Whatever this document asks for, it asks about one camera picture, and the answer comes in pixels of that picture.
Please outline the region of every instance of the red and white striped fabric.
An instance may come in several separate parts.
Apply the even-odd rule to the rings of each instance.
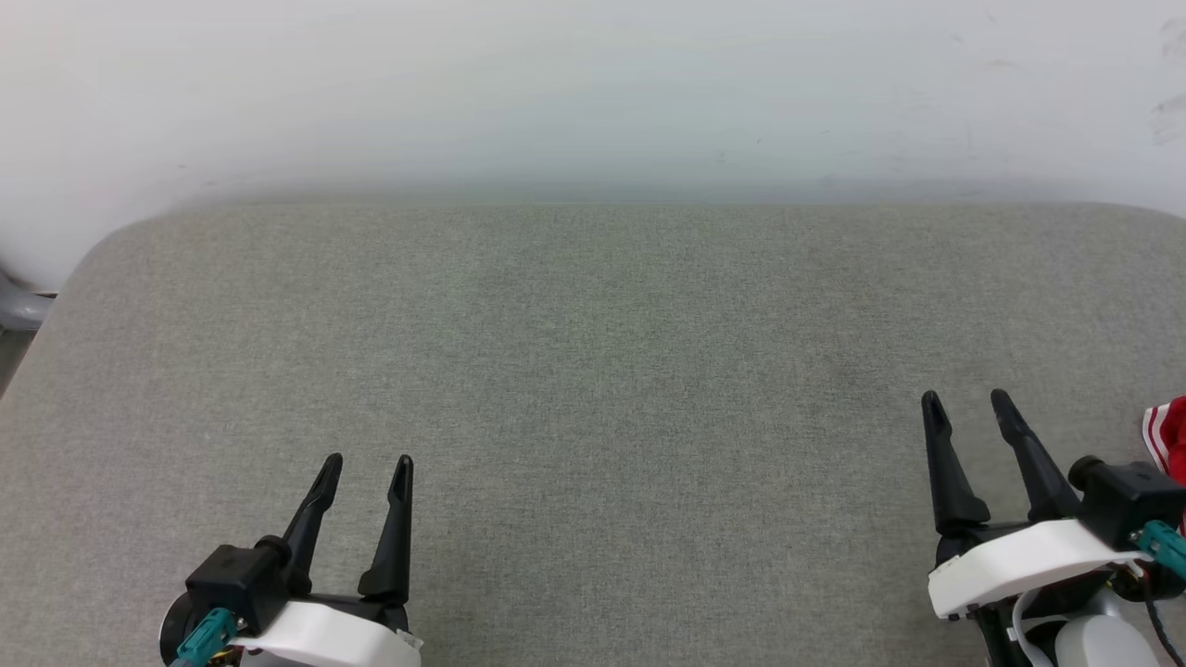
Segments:
[[[1186,487],[1186,396],[1144,411],[1141,437],[1158,468]],[[1186,534],[1186,514],[1179,532]]]

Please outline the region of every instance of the robotic arm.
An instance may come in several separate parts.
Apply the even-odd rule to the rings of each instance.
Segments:
[[[931,475],[936,567],[927,590],[940,618],[974,621],[994,667],[1156,666],[1153,650],[1120,616],[1120,601],[1153,602],[1186,582],[1173,563],[1186,489],[1144,463],[1108,465],[1084,457],[1071,468],[1076,496],[1009,395],[991,394],[1001,436],[1013,447],[1028,520],[989,523],[951,446],[951,424],[935,392],[923,396]]]
[[[178,667],[420,667],[408,631],[412,458],[400,458],[387,521],[358,596],[312,592],[321,516],[333,504],[342,455],[325,459],[282,538],[222,545],[185,580],[165,615],[160,655]]]

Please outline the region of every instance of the black cable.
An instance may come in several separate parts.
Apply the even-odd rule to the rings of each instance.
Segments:
[[[1161,623],[1161,615],[1158,614],[1158,605],[1153,603],[1153,584],[1149,583],[1148,572],[1144,572],[1144,576],[1141,577],[1141,587],[1144,589],[1144,610],[1149,612],[1149,622],[1153,623],[1153,631],[1158,634],[1158,641],[1161,642],[1162,648],[1169,654],[1169,659],[1174,661],[1174,665],[1186,667],[1186,661],[1182,661],[1182,656],[1174,648],[1174,642],[1169,641],[1169,635],[1166,634],[1166,627]]]

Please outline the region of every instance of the white wall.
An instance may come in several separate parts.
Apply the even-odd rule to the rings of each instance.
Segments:
[[[0,121],[0,266],[42,288],[195,202],[1186,214],[1186,5],[7,0]]]

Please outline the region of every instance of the teal connector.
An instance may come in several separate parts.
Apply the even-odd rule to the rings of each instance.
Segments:
[[[1141,551],[1186,579],[1186,538],[1165,521],[1149,521],[1136,540]]]
[[[234,614],[222,608],[211,610],[181,642],[173,665],[204,667],[215,654],[227,648],[227,642],[235,639],[237,631]]]

